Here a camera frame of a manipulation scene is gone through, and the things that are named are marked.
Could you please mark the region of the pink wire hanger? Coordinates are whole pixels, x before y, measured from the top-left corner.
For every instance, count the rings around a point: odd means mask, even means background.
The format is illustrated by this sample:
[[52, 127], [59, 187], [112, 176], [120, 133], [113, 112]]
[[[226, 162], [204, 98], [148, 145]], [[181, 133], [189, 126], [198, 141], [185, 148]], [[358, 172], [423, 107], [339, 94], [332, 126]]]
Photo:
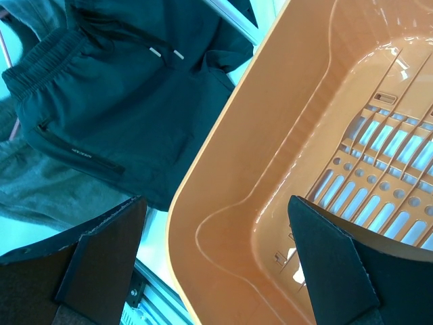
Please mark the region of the pink wire hanger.
[[[8, 15], [9, 15], [8, 11], [6, 11], [5, 9], [1, 10], [1, 19], [4, 19], [4, 17], [6, 17]], [[12, 61], [11, 61], [11, 58], [9, 55], [9, 51], [8, 51], [5, 39], [3, 37], [3, 33], [0, 34], [0, 37], [1, 37], [1, 50], [3, 52], [3, 57], [5, 59], [6, 66], [7, 66], [7, 68], [11, 68], [13, 65], [12, 65]], [[16, 137], [19, 128], [20, 128], [20, 121], [19, 121], [19, 118], [17, 118], [15, 123], [14, 123], [13, 129], [9, 135], [9, 140], [13, 140]]]

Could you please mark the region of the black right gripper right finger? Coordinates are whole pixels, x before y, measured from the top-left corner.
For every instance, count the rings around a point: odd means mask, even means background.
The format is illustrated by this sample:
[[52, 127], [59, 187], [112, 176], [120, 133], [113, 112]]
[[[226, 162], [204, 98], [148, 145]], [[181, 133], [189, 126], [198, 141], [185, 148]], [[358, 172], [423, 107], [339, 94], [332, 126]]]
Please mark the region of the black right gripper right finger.
[[318, 324], [431, 324], [432, 251], [292, 196], [288, 217]]

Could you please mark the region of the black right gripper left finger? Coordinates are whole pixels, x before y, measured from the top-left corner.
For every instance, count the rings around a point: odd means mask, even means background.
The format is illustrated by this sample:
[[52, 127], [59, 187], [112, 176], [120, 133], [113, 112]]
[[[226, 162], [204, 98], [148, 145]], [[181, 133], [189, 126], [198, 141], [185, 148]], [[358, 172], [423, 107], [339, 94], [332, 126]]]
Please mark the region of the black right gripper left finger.
[[2, 324], [119, 324], [147, 204], [103, 215], [1, 256]]

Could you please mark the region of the dark green shorts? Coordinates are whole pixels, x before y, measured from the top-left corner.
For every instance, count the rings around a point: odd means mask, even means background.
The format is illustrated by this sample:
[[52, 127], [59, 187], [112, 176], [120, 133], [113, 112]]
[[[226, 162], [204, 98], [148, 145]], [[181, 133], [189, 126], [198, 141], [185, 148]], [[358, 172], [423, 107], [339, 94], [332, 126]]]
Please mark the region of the dark green shorts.
[[167, 211], [253, 46], [203, 1], [67, 1], [3, 80], [28, 143]]

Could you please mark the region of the grey shorts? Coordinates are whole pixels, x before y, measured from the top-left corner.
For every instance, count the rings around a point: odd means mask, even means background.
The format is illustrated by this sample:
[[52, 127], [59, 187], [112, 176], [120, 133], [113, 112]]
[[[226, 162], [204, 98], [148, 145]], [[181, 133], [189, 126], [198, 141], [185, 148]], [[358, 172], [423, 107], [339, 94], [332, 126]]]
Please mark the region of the grey shorts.
[[[57, 28], [67, 26], [64, 1], [2, 1], [1, 22], [27, 54]], [[128, 200], [93, 177], [70, 169], [12, 136], [16, 101], [1, 94], [1, 216], [63, 231]]]

